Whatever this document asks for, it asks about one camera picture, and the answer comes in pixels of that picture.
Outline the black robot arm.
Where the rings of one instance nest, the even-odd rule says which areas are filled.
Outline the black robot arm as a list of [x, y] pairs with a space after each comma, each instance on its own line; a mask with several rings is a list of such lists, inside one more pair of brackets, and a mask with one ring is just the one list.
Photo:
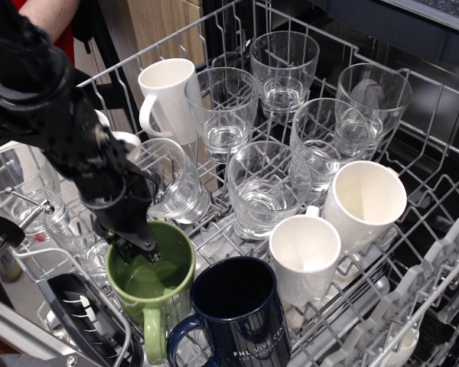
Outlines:
[[9, 1], [0, 1], [0, 133], [39, 148], [75, 183], [96, 232], [124, 261], [161, 257], [146, 218], [159, 179], [128, 159], [75, 85], [68, 56]]

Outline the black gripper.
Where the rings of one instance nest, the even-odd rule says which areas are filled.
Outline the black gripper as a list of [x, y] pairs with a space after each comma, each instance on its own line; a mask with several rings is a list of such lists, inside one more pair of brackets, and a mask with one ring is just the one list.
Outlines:
[[56, 144], [46, 149], [47, 158], [76, 184], [82, 204], [95, 216], [96, 233], [116, 246], [125, 263], [144, 248], [145, 258], [155, 264], [161, 254], [146, 215], [160, 178], [128, 159], [125, 143], [99, 122], [82, 92], [71, 92], [57, 108], [60, 121], [49, 123]]

